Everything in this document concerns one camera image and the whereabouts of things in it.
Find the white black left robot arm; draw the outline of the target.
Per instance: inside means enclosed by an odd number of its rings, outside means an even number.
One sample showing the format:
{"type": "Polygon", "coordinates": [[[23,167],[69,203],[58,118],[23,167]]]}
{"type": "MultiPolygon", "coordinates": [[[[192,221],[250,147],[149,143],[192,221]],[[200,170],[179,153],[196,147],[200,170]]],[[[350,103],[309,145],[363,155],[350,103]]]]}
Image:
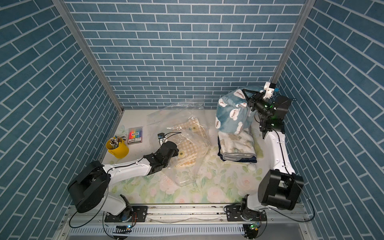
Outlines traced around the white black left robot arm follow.
{"type": "Polygon", "coordinates": [[[103,165],[99,161],[91,162],[68,185],[77,213],[86,213],[96,208],[109,214],[111,222],[134,222],[136,217],[132,205],[124,195],[110,193],[110,186],[160,172],[178,154],[177,145],[168,141],[155,153],[130,163],[103,165]]]}

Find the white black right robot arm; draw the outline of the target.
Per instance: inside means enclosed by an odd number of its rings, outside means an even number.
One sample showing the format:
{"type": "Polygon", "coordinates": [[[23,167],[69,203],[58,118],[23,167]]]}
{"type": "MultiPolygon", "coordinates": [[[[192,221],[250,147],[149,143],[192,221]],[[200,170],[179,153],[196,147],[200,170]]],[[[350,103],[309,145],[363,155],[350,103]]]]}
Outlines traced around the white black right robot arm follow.
{"type": "Polygon", "coordinates": [[[270,161],[270,170],[261,180],[257,193],[242,199],[237,213],[245,221],[266,221],[262,209],[277,213],[292,211],[304,189],[304,179],[296,174],[286,148],[284,117],[293,99],[278,95],[273,103],[269,103],[268,94],[272,91],[271,88],[242,89],[247,106],[258,113],[260,132],[267,147],[266,159],[270,161]]]}

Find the clear plastic vacuum bag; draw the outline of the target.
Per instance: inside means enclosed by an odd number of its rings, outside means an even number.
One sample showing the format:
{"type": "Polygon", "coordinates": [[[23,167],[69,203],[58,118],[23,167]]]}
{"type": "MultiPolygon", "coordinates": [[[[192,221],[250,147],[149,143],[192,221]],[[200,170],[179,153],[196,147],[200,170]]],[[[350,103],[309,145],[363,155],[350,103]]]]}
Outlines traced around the clear plastic vacuum bag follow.
{"type": "Polygon", "coordinates": [[[152,150],[170,142],[179,150],[163,169],[164,174],[180,187],[194,183],[211,148],[203,105],[181,103],[151,113],[147,116],[147,130],[152,150]]]}

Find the teal happy bear blanket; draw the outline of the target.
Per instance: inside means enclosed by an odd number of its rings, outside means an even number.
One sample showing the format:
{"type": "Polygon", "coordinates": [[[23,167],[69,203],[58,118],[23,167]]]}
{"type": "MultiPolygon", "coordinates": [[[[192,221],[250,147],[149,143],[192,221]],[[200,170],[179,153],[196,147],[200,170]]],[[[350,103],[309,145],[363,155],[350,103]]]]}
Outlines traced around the teal happy bear blanket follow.
{"type": "Polygon", "coordinates": [[[239,134],[251,126],[256,111],[252,111],[242,92],[248,89],[261,92],[261,86],[248,86],[236,89],[222,96],[217,105],[215,127],[218,131],[229,134],[239,134]]]}

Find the navy blue star blanket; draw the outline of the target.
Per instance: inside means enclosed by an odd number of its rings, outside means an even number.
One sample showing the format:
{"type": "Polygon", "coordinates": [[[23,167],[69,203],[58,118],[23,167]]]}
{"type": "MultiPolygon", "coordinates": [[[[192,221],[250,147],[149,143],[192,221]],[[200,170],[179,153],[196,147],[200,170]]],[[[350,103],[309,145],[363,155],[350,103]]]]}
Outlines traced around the navy blue star blanket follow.
{"type": "Polygon", "coordinates": [[[218,146],[219,146],[218,156],[223,162],[231,161],[231,162],[237,162],[237,163],[257,163],[256,155],[251,155],[250,157],[248,157],[245,154],[223,154],[222,146],[219,138],[218,138],[218,146]]]}

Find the white bear print blanket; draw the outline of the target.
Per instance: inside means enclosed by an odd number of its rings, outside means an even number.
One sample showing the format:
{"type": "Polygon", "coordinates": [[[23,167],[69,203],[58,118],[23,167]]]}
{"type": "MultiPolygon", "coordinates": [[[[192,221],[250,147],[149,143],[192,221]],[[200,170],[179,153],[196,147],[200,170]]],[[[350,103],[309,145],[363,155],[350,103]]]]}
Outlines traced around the white bear print blanket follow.
{"type": "Polygon", "coordinates": [[[240,134],[219,132],[218,138],[223,154],[245,154],[248,157],[256,155],[254,139],[249,129],[243,130],[240,134]]]}

